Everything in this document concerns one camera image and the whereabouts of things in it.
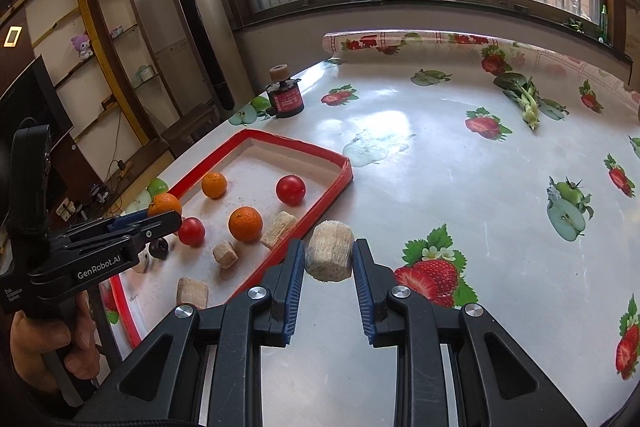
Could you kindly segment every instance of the purple plush toy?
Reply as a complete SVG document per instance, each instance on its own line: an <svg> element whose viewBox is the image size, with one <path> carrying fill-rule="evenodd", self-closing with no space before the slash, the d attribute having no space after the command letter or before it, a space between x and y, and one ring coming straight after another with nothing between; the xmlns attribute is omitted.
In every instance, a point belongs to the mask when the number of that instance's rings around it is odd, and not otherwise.
<svg viewBox="0 0 640 427"><path fill-rule="evenodd" d="M87 60L92 57L94 51L91 49L91 42L87 35L76 35L71 39L74 49L80 54L80 60Z"/></svg>

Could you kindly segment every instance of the floor standing air conditioner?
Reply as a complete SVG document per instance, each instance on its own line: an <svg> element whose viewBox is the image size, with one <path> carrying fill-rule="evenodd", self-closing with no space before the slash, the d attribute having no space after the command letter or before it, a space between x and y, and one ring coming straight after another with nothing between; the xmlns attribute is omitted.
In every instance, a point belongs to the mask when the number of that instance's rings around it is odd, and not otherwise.
<svg viewBox="0 0 640 427"><path fill-rule="evenodd" d="M204 81L226 120L255 95L222 0L174 0Z"/></svg>

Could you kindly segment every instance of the red label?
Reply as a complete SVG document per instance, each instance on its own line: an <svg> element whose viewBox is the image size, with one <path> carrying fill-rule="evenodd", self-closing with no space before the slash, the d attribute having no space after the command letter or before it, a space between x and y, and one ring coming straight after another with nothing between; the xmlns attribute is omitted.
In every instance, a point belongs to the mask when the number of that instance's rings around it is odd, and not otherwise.
<svg viewBox="0 0 640 427"><path fill-rule="evenodd" d="M302 95L298 86L292 87L286 92L274 94L273 100L276 103L278 112L291 111L302 105Z"/></svg>

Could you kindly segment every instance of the silver screw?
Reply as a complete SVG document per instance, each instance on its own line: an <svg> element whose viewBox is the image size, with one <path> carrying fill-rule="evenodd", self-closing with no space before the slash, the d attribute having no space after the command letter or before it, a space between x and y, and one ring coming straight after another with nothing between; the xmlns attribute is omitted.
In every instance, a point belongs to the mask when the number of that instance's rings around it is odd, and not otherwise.
<svg viewBox="0 0 640 427"><path fill-rule="evenodd" d="M253 288L249 288L247 295L249 295L250 299L263 299L267 296L267 289L262 286L254 286Z"/></svg>
<svg viewBox="0 0 640 427"><path fill-rule="evenodd" d="M411 290L406 286L394 286L391 288L391 295L394 297L398 297L399 299L406 299L409 295L411 295Z"/></svg>
<svg viewBox="0 0 640 427"><path fill-rule="evenodd" d="M174 310L174 315L179 319L186 319L193 315L193 307L188 304L181 304Z"/></svg>
<svg viewBox="0 0 640 427"><path fill-rule="evenodd" d="M465 306L465 313L470 317L479 317L484 313L484 308L480 304L469 303Z"/></svg>

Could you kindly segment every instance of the orange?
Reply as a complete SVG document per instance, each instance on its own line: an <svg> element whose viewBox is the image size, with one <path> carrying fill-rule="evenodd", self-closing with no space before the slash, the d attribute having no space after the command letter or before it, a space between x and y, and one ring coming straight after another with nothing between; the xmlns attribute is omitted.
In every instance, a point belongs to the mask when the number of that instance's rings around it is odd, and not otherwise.
<svg viewBox="0 0 640 427"><path fill-rule="evenodd" d="M180 201L178 201L178 198L173 194L163 192L162 194L156 194L154 199L151 200L147 214L149 217L152 217L162 214L163 212L169 212L169 210L175 210L178 214L182 215L182 205Z"/></svg>
<svg viewBox="0 0 640 427"><path fill-rule="evenodd" d="M243 243L260 239L262 233L260 212L250 206L236 208L229 216L229 232Z"/></svg>
<svg viewBox="0 0 640 427"><path fill-rule="evenodd" d="M202 191L207 198L217 200L226 192L226 178L219 172L207 172L202 179Z"/></svg>

